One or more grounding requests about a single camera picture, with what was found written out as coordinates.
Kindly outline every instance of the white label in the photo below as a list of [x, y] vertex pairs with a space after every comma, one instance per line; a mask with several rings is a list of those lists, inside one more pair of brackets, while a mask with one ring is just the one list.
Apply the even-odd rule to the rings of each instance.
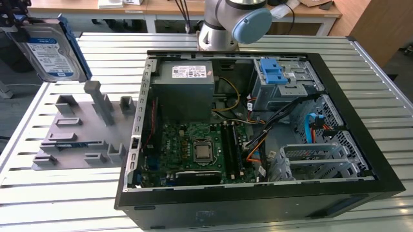
[[135, 13], [135, 14], [141, 14], [143, 11], [124, 11], [124, 13]]
[[143, 0], [123, 0], [125, 4], [140, 5]]
[[26, 43], [37, 61], [52, 76], [72, 76], [73, 70], [66, 58], [58, 53], [60, 46], [53, 38], [30, 38]]
[[172, 78], [205, 78], [207, 67], [203, 65], [197, 66], [173, 66], [172, 67]]
[[336, 14], [324, 14], [323, 17], [338, 18], [339, 15], [336, 15]]
[[283, 76], [284, 76], [284, 77], [295, 77], [295, 75], [294, 75], [292, 72], [286, 72], [286, 73], [283, 73]]
[[252, 111], [252, 103], [248, 102], [248, 103], [246, 104], [246, 108], [247, 108], [248, 111]]
[[262, 167], [262, 166], [259, 166], [259, 168], [258, 168], [258, 172], [259, 172], [259, 174], [264, 177], [266, 170], [263, 169], [263, 167]]
[[272, 159], [272, 158], [275, 157], [275, 155], [276, 155], [276, 152], [275, 152], [275, 151], [270, 151], [267, 157], [268, 157], [270, 159]]

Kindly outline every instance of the blue drive bay latch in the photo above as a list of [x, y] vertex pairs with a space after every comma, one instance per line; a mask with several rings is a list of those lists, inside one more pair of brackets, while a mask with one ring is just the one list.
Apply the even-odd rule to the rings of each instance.
[[287, 84], [288, 81], [282, 74], [282, 66], [275, 59], [260, 59], [260, 70], [263, 71], [264, 82], [267, 84]]

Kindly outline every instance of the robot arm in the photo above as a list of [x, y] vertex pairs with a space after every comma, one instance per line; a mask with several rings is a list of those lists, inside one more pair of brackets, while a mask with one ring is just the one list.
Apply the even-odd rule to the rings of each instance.
[[204, 24], [197, 44], [201, 50], [232, 51], [238, 43], [255, 42], [268, 31], [272, 16], [266, 0], [205, 1]]

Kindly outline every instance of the metal table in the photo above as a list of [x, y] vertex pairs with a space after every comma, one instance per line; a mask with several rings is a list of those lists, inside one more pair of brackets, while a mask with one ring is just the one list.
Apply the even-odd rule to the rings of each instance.
[[[195, 37], [183, 34], [84, 33], [78, 45], [111, 100], [137, 97], [147, 50], [196, 49]], [[407, 190], [335, 218], [191, 231], [413, 231], [413, 105], [358, 43], [343, 37], [266, 36], [240, 49], [320, 53]], [[0, 156], [1, 231], [137, 231], [112, 208], [120, 168], [30, 170], [62, 93], [90, 101], [81, 84], [42, 84]]]

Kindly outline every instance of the power supply label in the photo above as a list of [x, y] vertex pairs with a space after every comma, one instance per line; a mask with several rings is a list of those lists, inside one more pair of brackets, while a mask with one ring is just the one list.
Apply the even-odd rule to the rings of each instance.
[[172, 67], [172, 78], [205, 78], [207, 67], [204, 65], [179, 65]]
[[58, 43], [53, 38], [30, 38], [26, 43], [37, 61], [52, 76], [72, 76], [73, 70], [66, 58], [58, 53]]

